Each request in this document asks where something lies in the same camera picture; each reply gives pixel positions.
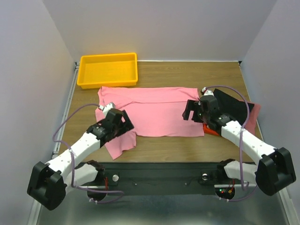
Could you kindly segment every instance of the yellow tray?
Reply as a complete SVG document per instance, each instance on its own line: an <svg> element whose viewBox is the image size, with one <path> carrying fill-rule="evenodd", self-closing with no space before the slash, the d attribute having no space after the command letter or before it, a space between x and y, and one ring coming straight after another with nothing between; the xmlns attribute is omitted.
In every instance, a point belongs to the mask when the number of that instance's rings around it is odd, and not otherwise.
<svg viewBox="0 0 300 225"><path fill-rule="evenodd" d="M136 53L84 55L80 59L77 85L83 89L134 86L136 82Z"/></svg>

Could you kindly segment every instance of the wooden surface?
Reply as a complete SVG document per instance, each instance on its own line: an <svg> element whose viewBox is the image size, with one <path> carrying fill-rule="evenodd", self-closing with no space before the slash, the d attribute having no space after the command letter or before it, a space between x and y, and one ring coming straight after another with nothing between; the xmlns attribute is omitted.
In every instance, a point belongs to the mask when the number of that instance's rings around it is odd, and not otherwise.
<svg viewBox="0 0 300 225"><path fill-rule="evenodd" d="M237 62L138 62L139 81L135 87L190 87L228 85L239 90L247 99L248 94ZM230 90L221 89L238 98ZM70 111L87 103L99 103L98 89L83 90L76 86ZM95 107L80 110L66 124L63 140L74 144L88 126L95 123ZM115 162L219 162L228 158L239 159L239 149L228 140L213 136L205 137L140 137L136 148L124 151ZM112 162L105 147L89 155L94 159ZM251 159L244 154L244 161Z"/></svg>

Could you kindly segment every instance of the black cloth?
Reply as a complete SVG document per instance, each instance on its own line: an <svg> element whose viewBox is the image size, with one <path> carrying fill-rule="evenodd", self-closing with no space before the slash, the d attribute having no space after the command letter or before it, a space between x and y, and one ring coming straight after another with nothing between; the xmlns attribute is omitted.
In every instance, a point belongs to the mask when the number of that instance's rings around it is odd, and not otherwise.
<svg viewBox="0 0 300 225"><path fill-rule="evenodd" d="M219 89L215 89L213 93L217 99L221 113L228 113L229 115L233 116L239 122L239 124L243 125L247 118L247 108L245 102L239 101ZM251 112L254 104L248 103L248 106Z"/></svg>

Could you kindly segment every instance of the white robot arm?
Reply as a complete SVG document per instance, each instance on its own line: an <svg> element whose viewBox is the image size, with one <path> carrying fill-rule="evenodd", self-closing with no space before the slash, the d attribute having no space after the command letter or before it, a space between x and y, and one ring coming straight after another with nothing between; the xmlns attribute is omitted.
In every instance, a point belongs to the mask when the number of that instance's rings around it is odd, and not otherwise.
<svg viewBox="0 0 300 225"><path fill-rule="evenodd" d="M188 120L194 111L192 120L202 122L220 136L238 147L240 143L255 164L242 164L245 181L256 184L265 194L273 195L296 181L295 170L290 152L285 148L277 149L259 140L253 134L242 129L231 115L220 112L218 101L213 92L202 90L199 101L188 100L183 119ZM218 180L228 178L241 179L241 166L238 161L228 159L219 165Z"/></svg>
<svg viewBox="0 0 300 225"><path fill-rule="evenodd" d="M134 128L126 112L115 109L112 103L102 109L105 118L90 126L70 150L64 151L46 164L38 162L33 167L27 193L47 209L55 209L70 192L72 170L80 162L105 143ZM70 151L74 156L73 166ZM76 169L74 185L80 186L93 181L97 173L97 168L92 165Z"/></svg>

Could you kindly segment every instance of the pink shirt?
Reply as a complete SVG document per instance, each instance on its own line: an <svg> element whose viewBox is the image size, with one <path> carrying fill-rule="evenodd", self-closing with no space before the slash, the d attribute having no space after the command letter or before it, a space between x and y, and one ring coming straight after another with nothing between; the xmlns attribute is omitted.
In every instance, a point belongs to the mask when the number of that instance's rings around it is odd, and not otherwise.
<svg viewBox="0 0 300 225"><path fill-rule="evenodd" d="M122 151L136 146L136 135L145 137L204 136L202 124L183 120L187 100L198 100L197 88L108 88L99 92L99 103L114 102L117 109L126 110L134 129L105 144L113 159ZM96 110L97 121L104 118Z"/></svg>

